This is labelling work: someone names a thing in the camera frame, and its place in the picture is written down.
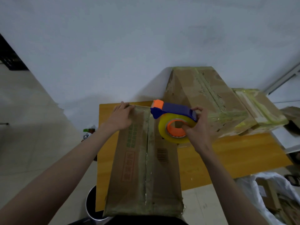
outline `packing tape roll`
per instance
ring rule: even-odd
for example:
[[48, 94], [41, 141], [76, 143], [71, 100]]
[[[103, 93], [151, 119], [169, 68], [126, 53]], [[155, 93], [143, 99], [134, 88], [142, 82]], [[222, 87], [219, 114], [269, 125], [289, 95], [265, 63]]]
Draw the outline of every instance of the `packing tape roll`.
[[166, 113], [163, 114], [159, 120], [158, 130], [160, 135], [165, 140], [172, 143], [176, 143], [176, 144], [188, 143], [189, 139], [186, 136], [185, 131], [182, 128], [176, 128], [175, 126], [172, 125], [175, 121], [180, 121], [191, 128], [196, 125], [196, 122], [194, 122], [192, 119], [190, 119], [187, 116]]

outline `forearm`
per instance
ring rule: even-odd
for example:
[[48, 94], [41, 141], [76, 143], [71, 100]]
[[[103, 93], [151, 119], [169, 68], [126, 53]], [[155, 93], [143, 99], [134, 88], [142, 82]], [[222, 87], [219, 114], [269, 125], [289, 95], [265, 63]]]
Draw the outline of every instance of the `forearm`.
[[213, 150], [198, 150], [205, 163], [229, 225], [268, 224], [249, 199], [238, 188]]
[[48, 224], [111, 134], [100, 127], [45, 170], [0, 210], [0, 224]]

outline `hand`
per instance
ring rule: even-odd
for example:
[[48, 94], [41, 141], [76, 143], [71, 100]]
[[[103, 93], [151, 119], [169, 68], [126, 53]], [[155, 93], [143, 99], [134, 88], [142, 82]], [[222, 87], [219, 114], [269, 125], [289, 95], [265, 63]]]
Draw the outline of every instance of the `hand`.
[[133, 108], [134, 106], [130, 106], [129, 102], [122, 101], [119, 105], [114, 107], [110, 117], [105, 123], [103, 123], [104, 126], [113, 132], [129, 127], [132, 123], [132, 120], [128, 118], [128, 115]]
[[212, 151], [212, 143], [210, 139], [210, 126], [208, 123], [208, 110], [203, 107], [194, 107], [192, 110], [200, 110], [201, 114], [197, 115], [197, 124], [190, 128], [183, 125], [182, 128], [186, 132], [191, 144], [194, 146], [196, 152]]

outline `person's right arm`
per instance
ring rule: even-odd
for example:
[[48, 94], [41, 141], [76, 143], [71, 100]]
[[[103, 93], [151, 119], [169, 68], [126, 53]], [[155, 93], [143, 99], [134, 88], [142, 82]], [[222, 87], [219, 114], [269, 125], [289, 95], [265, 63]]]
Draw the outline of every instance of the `person's right arm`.
[[198, 115], [196, 126], [193, 128], [183, 126], [182, 128], [208, 170], [228, 224], [267, 225], [267, 221], [238, 188], [214, 153], [210, 140], [207, 109], [201, 107], [193, 108], [193, 110], [197, 109], [201, 111], [201, 114]]

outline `person's left arm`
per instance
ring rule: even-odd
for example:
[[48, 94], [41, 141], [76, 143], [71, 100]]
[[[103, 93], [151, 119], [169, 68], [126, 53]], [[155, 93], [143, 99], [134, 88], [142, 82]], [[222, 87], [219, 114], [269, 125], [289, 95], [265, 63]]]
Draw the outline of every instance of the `person's left arm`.
[[110, 138], [131, 124], [133, 106], [121, 102], [98, 130], [30, 182], [0, 210], [0, 224], [48, 224]]

